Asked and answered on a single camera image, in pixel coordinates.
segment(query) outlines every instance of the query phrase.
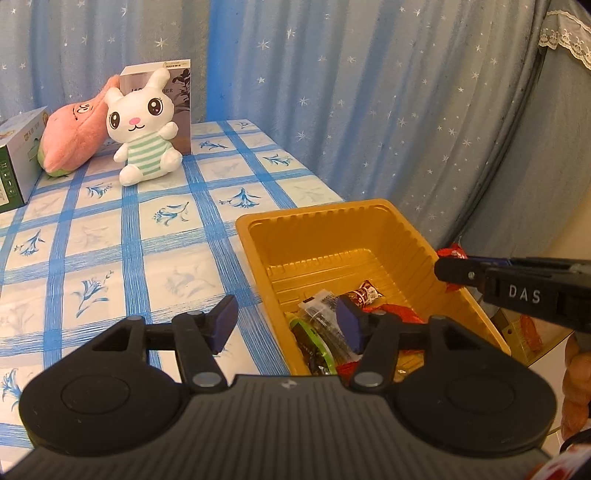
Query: blue curtain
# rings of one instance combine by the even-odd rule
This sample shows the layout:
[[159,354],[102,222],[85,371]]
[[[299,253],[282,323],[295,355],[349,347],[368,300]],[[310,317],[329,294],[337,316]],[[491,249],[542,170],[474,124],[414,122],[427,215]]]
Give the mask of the blue curtain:
[[125,65],[193,60],[204,118],[209,1],[0,0],[0,121],[94,97]]
[[547,1],[212,0],[207,117],[249,118],[433,245],[495,171]]
[[193,120],[249,118],[345,199],[433,245],[505,148],[547,0],[0,0],[0,122],[191,58]]

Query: lace trim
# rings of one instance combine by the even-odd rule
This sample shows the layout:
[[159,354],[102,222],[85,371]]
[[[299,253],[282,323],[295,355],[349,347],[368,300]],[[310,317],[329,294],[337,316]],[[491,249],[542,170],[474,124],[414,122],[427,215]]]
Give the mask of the lace trim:
[[546,14],[538,45],[552,50],[561,45],[591,70],[591,50],[587,46],[591,46],[591,28],[568,12],[552,10]]

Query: finger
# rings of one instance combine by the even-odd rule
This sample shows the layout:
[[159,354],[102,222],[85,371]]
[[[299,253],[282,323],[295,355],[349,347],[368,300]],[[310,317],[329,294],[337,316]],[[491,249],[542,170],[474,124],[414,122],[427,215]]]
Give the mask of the finger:
[[579,344],[574,335],[571,335],[566,341],[566,348],[564,349],[564,363],[568,367],[575,355],[579,354]]
[[567,369],[573,385],[591,393],[591,352],[575,355]]
[[586,406],[591,401],[591,393],[588,393],[580,388],[577,388],[570,378],[570,373],[567,371],[562,380],[562,392],[565,398],[577,405]]
[[567,432],[571,434],[580,432],[587,423],[589,418],[589,407],[577,405],[570,400],[564,400],[562,403],[562,424],[567,428]]

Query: pink plush toy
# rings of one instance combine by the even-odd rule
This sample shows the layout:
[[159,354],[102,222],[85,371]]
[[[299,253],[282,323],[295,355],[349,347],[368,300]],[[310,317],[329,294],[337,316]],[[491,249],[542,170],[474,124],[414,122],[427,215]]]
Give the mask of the pink plush toy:
[[37,154],[41,168],[49,176],[71,173],[107,139],[109,107],[103,99],[112,87],[119,87],[119,75],[112,76],[92,100],[63,106],[50,115]]

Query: table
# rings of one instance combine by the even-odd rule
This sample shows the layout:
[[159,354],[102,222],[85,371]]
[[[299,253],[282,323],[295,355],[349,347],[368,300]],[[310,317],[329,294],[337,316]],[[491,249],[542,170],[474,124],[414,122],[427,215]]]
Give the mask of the table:
[[[0,465],[31,448],[18,399],[35,375],[129,314],[168,322],[224,295],[238,326],[217,361],[286,374],[235,221],[341,198],[247,120],[193,125],[183,167],[119,184],[114,146],[74,173],[44,174],[29,204],[0,215]],[[174,352],[149,361],[179,380]]]

